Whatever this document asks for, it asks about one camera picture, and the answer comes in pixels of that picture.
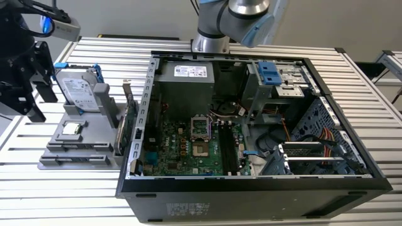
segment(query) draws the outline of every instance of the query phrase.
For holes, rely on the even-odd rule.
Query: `green circuit board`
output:
[[[191,141],[191,124],[165,121],[162,123],[161,145],[158,146],[158,162],[146,162],[144,175],[148,176],[222,176],[222,152],[218,125],[211,125],[211,139]],[[243,134],[239,125],[233,126],[235,155],[238,166],[238,145],[243,144]],[[250,175],[249,161],[239,167],[241,175]]]

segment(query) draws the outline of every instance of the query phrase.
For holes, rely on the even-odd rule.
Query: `hard drive label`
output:
[[[83,111],[99,110],[90,83],[83,79],[63,79],[67,95]]]

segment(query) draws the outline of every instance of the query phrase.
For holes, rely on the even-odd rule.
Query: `white wall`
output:
[[[51,5],[51,0],[38,0]],[[58,0],[58,7],[76,18],[82,26],[82,36],[120,34],[178,37],[190,40],[195,37],[198,17],[189,0]],[[27,24],[39,31],[39,16],[26,15]],[[67,41],[50,37],[54,60]]]
[[[357,61],[402,50],[402,0],[289,0],[275,45],[343,47]]]

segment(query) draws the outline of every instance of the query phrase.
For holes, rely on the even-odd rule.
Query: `case label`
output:
[[[169,215],[186,216],[186,215],[207,215],[210,209],[209,202],[199,203],[167,203]]]
[[[206,66],[175,66],[175,77],[207,78]]]

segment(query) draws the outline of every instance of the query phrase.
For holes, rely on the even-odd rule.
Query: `blue light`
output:
[[[52,28],[52,19],[51,18],[46,18],[44,19],[44,23],[43,23],[43,33],[47,34],[51,32],[51,28]]]

